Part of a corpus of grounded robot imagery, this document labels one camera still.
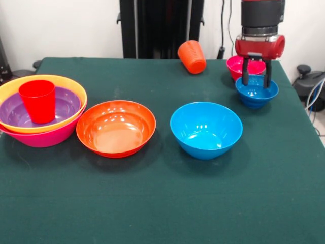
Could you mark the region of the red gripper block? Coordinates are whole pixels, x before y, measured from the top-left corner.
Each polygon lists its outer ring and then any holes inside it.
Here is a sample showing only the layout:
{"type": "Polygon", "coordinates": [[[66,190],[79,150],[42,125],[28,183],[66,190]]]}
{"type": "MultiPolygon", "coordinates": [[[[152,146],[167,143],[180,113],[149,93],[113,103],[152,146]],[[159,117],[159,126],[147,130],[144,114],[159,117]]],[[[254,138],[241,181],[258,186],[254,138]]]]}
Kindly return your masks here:
{"type": "Polygon", "coordinates": [[[270,60],[282,56],[285,47],[285,36],[274,35],[264,37],[250,37],[238,35],[235,40],[235,50],[238,56],[243,57],[242,83],[248,85],[249,57],[260,57],[264,59],[266,73],[264,75],[264,88],[269,88],[271,84],[272,64],[270,60]]]}

